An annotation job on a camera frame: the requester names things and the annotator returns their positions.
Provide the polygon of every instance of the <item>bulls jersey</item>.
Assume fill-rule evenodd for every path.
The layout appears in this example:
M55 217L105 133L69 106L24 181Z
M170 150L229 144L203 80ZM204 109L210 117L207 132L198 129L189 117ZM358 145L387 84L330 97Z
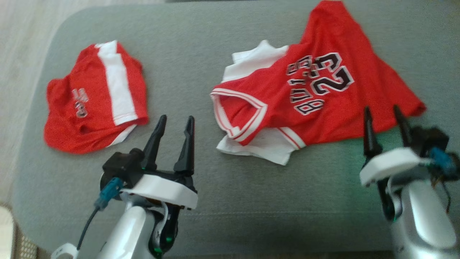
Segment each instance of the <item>bulls jersey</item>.
M248 58L247 52L238 55ZM396 125L395 104L406 116L426 109L373 52L341 1L320 2L300 43L290 45L273 64L247 75L241 71L244 67L227 68L234 77L224 78L211 92L227 144L232 140L240 147L251 146L263 129L275 129L299 149L362 137L365 106L370 106L377 132Z
M64 78L49 82L45 142L87 153L122 142L148 122L142 65L117 41L90 45Z

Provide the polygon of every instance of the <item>gray couch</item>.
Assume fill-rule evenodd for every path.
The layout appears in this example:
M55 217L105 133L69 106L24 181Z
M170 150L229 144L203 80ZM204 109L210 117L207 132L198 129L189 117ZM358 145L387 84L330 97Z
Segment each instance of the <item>gray couch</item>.
M157 119L168 115L158 155L171 169L188 115L196 118L197 210L183 212L170 255L387 250L391 240L376 187L363 188L362 140L306 147L287 166L222 154L224 135L208 96L230 54L267 39L275 46L297 43L318 0L193 2L114 6L83 10L56 33L27 120L14 185L13 209L25 235L54 250L77 243L97 198L102 164L115 151L143 147ZM460 151L460 5L454 0L345 0L376 53L426 103L414 124L438 125ZM121 144L71 155L43 142L47 83L65 76L89 44L119 40L144 65L150 123ZM401 145L397 130L379 136L385 148ZM458 184L452 220L460 226ZM124 204L113 201L98 214L82 246L94 258Z

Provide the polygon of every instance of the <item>white stripe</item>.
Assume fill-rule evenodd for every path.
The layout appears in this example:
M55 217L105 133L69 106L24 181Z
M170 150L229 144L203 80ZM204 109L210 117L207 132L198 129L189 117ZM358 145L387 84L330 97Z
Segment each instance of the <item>white stripe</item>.
M133 124L129 127L127 127L124 131L122 131L113 141L110 145L108 145L108 147L110 146L113 146L115 144L118 144L120 142L123 142L123 140L126 139L126 137L131 133L131 131L136 127L137 125L136 124Z
M303 148L305 147L305 143L304 141L299 137L299 135L297 135L297 133L295 133L292 129L288 128L288 127L283 127L283 128L280 128L280 130L282 130L286 135L288 135L289 137L292 138L292 140L295 141L295 144L297 144L300 148ZM292 140L290 140L289 138L286 138L289 142L291 142L291 144L297 149L297 146L292 143Z
M128 87L125 64L116 52L117 41L97 44L98 57L105 66L107 86L112 102L112 116L115 125L138 119Z
M244 125L242 129L240 129L239 127L233 127L230 124L227 115L225 114L224 108L220 104L220 95L241 98L247 101L249 104L251 104L254 108L256 108L257 112ZM260 123L264 119L264 116L268 108L268 105L266 103L261 102L253 96L229 89L215 88L211 92L210 96L214 103L214 115L216 116L216 121L219 124L220 128L222 130L225 130L230 138L235 139L238 142L245 140L259 127Z
M242 146L227 135L219 142L217 149L223 153L255 156L276 164L286 165L292 151L297 147L287 141L286 135L277 128L263 128L249 144Z

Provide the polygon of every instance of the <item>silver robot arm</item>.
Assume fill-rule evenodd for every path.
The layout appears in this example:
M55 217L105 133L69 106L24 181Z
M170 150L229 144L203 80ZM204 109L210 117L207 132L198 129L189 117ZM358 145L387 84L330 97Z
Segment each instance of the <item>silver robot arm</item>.
M97 259L162 258L174 244L180 210L197 206L192 179L195 121L189 117L180 157L174 172L168 172L157 170L155 163L166 119L161 116L143 151L116 152L103 165L101 190L112 178L120 178L124 188L115 199L126 202L126 208Z
M444 152L449 137L437 128L411 128L394 108L404 147L386 153L372 128L368 108L364 119L361 183L377 183L383 212L390 224L397 259L458 259L458 241L447 208L436 193L436 183L459 179L459 160Z

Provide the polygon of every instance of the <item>blue connector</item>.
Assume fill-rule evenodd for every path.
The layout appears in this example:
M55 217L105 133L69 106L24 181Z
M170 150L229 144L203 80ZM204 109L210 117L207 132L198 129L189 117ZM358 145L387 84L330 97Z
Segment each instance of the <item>blue connector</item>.
M457 166L451 157L443 150L434 147L430 150L430 158L434 160L434 164L438 166L447 179L455 178L457 176Z
M123 188L123 181L114 177L110 182L104 187L104 189L99 193L99 198L94 202L94 206L99 208L100 211L103 211L109 201L118 195L120 190Z

